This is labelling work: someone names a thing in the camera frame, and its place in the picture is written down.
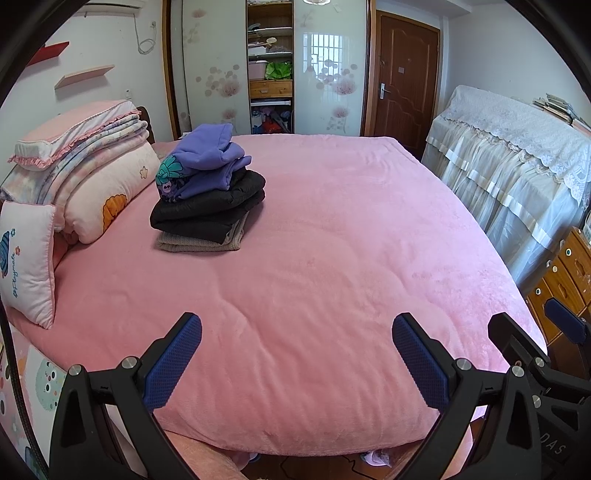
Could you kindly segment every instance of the wooden floor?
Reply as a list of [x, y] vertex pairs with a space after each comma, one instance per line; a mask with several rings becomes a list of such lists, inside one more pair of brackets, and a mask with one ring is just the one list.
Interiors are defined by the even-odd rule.
[[[373, 467], [367, 465], [359, 458], [359, 455], [347, 455], [350, 460], [355, 460], [355, 469], [369, 475], [376, 480], [383, 480], [390, 471], [389, 467]], [[351, 470], [353, 462], [348, 462], [344, 457], [290, 457], [283, 465], [289, 476], [281, 471], [280, 464], [285, 457], [263, 455], [263, 457], [249, 464], [242, 473], [249, 480], [363, 480], [365, 477]]]

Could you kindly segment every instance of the wall shelf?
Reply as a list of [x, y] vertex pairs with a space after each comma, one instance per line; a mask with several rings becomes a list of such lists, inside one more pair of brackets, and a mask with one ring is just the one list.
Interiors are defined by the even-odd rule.
[[59, 82], [55, 85], [55, 90], [61, 87], [65, 87], [67, 85], [71, 85], [72, 83], [82, 82], [84, 80], [90, 80], [95, 77], [101, 77], [109, 70], [115, 68], [115, 65], [104, 65], [102, 67], [94, 67], [87, 70], [81, 70], [79, 72], [69, 73], [68, 75], [64, 75]]
[[69, 44], [70, 44], [70, 42], [64, 41], [64, 42], [55, 43], [53, 45], [49, 45], [46, 47], [41, 47], [39, 50], [37, 50], [37, 53], [35, 53], [33, 55], [33, 58], [31, 59], [31, 61], [29, 61], [29, 63], [27, 63], [27, 67], [31, 66], [31, 65], [35, 65], [36, 63], [39, 63], [40, 61], [43, 61], [43, 60], [49, 60], [49, 59], [53, 59], [55, 57], [58, 57], [61, 54], [61, 52], [63, 52]]

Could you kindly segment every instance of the plastic container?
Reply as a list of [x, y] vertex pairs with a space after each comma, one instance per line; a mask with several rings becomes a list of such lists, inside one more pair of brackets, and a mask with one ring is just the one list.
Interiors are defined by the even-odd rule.
[[265, 60], [249, 61], [248, 62], [248, 79], [249, 80], [264, 80], [266, 70], [267, 70], [267, 62]]

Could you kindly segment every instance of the green bag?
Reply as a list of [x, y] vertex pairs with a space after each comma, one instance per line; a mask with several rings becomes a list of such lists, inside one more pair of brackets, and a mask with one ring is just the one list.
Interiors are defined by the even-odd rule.
[[291, 62], [271, 62], [267, 64], [265, 70], [265, 80], [284, 80], [291, 78]]

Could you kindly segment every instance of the floral wardrobe door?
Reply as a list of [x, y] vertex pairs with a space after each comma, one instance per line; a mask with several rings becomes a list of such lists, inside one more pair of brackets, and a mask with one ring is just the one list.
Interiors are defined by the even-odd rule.
[[191, 127], [250, 134], [245, 0], [184, 0], [183, 57]]
[[295, 133], [360, 134], [366, 35], [365, 0], [294, 0]]

